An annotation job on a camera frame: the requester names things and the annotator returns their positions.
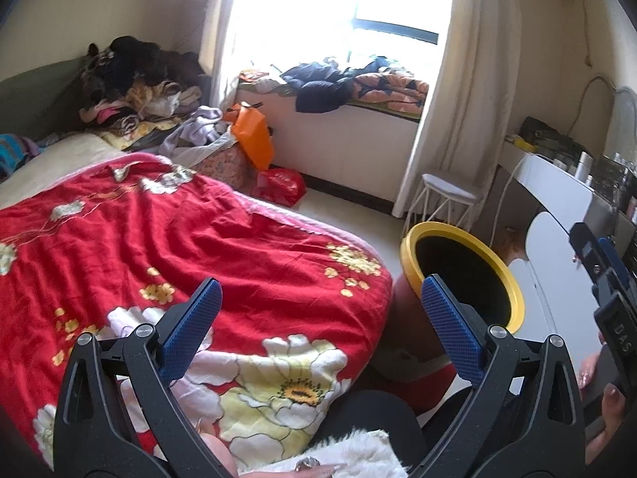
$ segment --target red plastic bag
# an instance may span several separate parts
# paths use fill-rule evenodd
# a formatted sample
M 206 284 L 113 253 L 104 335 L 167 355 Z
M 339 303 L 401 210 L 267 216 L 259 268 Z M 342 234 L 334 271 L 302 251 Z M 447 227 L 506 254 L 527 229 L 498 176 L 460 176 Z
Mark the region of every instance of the red plastic bag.
M 257 175 L 257 186 L 252 196 L 283 206 L 294 206 L 305 192 L 305 182 L 298 170 L 269 169 Z

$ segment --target hand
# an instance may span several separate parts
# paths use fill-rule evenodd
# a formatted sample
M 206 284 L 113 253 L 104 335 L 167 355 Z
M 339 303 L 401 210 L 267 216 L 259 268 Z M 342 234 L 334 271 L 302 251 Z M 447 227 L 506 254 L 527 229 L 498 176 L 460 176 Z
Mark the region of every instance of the hand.
M 209 435 L 208 433 L 200 433 L 201 438 L 212 451 L 212 454 L 224 465 L 224 467 L 230 472 L 232 476 L 239 476 L 237 472 L 237 466 L 234 463 L 234 458 L 225 447 L 225 444 L 218 438 Z M 300 472 L 289 473 L 247 473 L 241 475 L 246 478 L 330 478 L 333 473 L 339 468 L 339 465 L 321 465 Z
M 606 423 L 606 429 L 586 446 L 586 465 L 591 463 L 606 447 L 623 422 L 623 409 L 626 406 L 626 398 L 615 385 L 608 384 L 604 388 L 604 397 L 601 402 L 601 416 Z
M 600 333 L 600 342 L 604 343 L 604 338 Z M 600 359 L 600 354 L 597 353 L 592 356 L 588 356 L 582 362 L 580 371 L 577 375 L 577 384 L 580 392 L 584 390 L 595 377 L 597 369 L 597 363 Z M 619 426 L 623 422 L 623 410 L 626 406 L 626 397 L 622 392 L 612 384 L 606 385 L 604 388 L 604 396 L 601 401 L 601 416 L 604 419 L 606 428 L 597 437 L 588 443 L 586 446 L 586 465 L 590 464 L 598 454 L 608 444 L 608 441 L 613 437 Z

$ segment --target white fur fabric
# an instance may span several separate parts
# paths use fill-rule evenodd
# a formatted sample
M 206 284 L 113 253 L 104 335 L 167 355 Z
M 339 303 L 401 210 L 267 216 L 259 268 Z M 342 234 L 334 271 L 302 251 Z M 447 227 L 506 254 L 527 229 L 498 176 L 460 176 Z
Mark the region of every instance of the white fur fabric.
M 407 471 L 396 458 L 384 431 L 354 431 L 340 441 L 330 440 L 288 460 L 252 471 L 294 471 L 301 458 L 312 456 L 323 464 L 344 463 L 334 478 L 407 478 Z

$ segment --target trash can rim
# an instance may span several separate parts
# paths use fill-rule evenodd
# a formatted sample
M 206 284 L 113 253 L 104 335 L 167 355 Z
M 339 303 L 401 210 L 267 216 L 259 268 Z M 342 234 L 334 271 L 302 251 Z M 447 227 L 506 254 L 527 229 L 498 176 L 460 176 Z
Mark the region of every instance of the trash can rim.
M 425 276 L 420 270 L 416 258 L 416 243 L 423 237 L 446 237 L 463 244 L 473 252 L 477 253 L 496 272 L 502 281 L 511 304 L 511 319 L 507 330 L 514 334 L 522 327 L 524 321 L 524 297 L 522 290 L 511 270 L 498 257 L 493 250 L 481 242 L 477 237 L 461 230 L 455 226 L 437 221 L 426 221 L 416 224 L 406 235 L 401 243 L 400 261 L 403 273 L 416 295 L 420 296 L 420 289 Z

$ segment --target clothes on window sill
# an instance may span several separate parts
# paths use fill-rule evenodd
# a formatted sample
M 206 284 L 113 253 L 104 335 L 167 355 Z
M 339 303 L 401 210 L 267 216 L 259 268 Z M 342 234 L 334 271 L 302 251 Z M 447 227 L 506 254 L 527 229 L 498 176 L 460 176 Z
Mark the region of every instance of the clothes on window sill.
M 391 66 L 386 57 L 376 57 L 364 68 L 346 69 L 345 71 L 340 71 L 336 63 L 333 62 L 311 62 L 303 63 L 288 70 L 281 75 L 281 78 L 296 91 L 295 109 L 298 113 L 327 113 L 347 104 L 352 98 L 352 94 L 361 93 L 362 88 L 356 88 L 356 90 L 354 88 L 354 80 L 356 78 L 366 74 L 378 76 L 379 71 L 388 71 L 390 69 L 396 68 Z M 388 108 L 394 111 L 418 113 L 418 104 L 421 101 L 422 104 L 424 103 L 424 100 L 420 99 L 422 95 L 413 96 L 406 94 L 409 97 L 406 99 L 401 91 L 404 88 L 400 86 L 399 82 L 396 82 L 396 84 L 399 84 L 396 90 L 397 95 L 390 95 L 389 101 L 392 102 L 392 107 L 388 105 Z M 370 95 L 368 98 L 380 99 L 380 96 L 374 97 Z M 393 104 L 394 100 L 399 100 L 400 104 Z M 387 100 L 364 101 L 387 102 Z
M 422 113 L 429 85 L 397 74 L 364 74 L 354 78 L 352 97 L 361 102 L 386 103 L 403 113 Z

